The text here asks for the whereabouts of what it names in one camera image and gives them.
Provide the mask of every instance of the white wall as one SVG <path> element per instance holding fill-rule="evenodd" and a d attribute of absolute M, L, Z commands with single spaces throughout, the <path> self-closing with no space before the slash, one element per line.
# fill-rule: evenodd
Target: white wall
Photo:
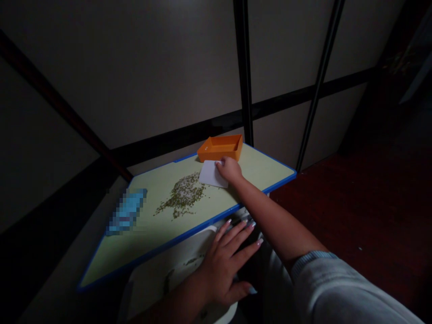
<path fill-rule="evenodd" d="M 0 233 L 99 155 L 0 58 Z"/>
<path fill-rule="evenodd" d="M 232 0 L 6 0 L 1 28 L 110 148 L 241 109 Z"/>
<path fill-rule="evenodd" d="M 311 102 L 253 122 L 254 147 L 295 169 Z"/>
<path fill-rule="evenodd" d="M 405 0 L 346 0 L 325 81 L 373 68 Z"/>
<path fill-rule="evenodd" d="M 252 102 L 315 83 L 333 0 L 249 0 Z"/>
<path fill-rule="evenodd" d="M 367 83 L 320 99 L 302 169 L 337 152 L 366 86 Z"/>

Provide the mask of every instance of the wooden floor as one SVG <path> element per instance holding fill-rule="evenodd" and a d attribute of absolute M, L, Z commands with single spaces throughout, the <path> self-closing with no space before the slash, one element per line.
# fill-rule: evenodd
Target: wooden floor
<path fill-rule="evenodd" d="M 401 125 L 350 156 L 336 154 L 307 168 L 271 198 L 430 322 L 432 111 L 422 109 Z"/>

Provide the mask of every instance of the orange plastic container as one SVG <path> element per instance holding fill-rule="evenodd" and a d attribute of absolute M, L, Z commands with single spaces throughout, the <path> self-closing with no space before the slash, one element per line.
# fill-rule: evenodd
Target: orange plastic container
<path fill-rule="evenodd" d="M 198 157 L 201 162 L 205 160 L 219 161 L 223 156 L 235 160 L 240 159 L 243 147 L 243 135 L 209 137 L 198 149 Z"/>

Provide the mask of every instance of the white sleeve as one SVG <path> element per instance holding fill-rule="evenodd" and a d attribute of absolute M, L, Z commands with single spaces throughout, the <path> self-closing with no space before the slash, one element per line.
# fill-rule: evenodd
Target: white sleeve
<path fill-rule="evenodd" d="M 303 323 L 423 323 L 344 261 L 309 259 L 293 267 L 294 298 Z"/>

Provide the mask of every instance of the fingernail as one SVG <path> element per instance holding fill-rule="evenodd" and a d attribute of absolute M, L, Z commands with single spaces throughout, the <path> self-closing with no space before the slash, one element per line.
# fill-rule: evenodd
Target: fingernail
<path fill-rule="evenodd" d="M 250 288 L 249 288 L 249 293 L 250 293 L 251 295 L 255 295 L 256 293 L 258 293 L 258 291 L 256 291 L 254 287 L 250 287 Z"/>

